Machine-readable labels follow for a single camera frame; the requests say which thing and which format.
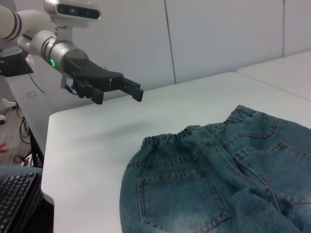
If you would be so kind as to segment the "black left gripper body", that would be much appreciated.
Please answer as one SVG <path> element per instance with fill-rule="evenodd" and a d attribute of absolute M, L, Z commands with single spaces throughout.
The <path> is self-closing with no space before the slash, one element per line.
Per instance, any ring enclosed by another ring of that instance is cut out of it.
<path fill-rule="evenodd" d="M 82 50 L 72 50 L 62 57 L 62 69 L 76 82 L 85 82 L 104 92 L 110 91 L 111 81 L 123 79 L 123 74 L 106 70 L 94 62 Z"/>

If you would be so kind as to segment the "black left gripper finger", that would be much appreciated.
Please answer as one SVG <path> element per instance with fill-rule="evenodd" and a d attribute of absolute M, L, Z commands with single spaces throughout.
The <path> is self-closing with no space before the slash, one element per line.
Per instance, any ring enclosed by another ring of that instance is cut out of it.
<path fill-rule="evenodd" d="M 128 78 L 121 77 L 113 79 L 113 86 L 116 90 L 120 90 L 130 95 L 136 101 L 142 101 L 144 91 L 140 88 L 140 84 Z"/>
<path fill-rule="evenodd" d="M 91 99 L 95 104 L 101 105 L 104 100 L 102 84 L 95 79 L 75 78 L 72 89 L 80 98 Z"/>

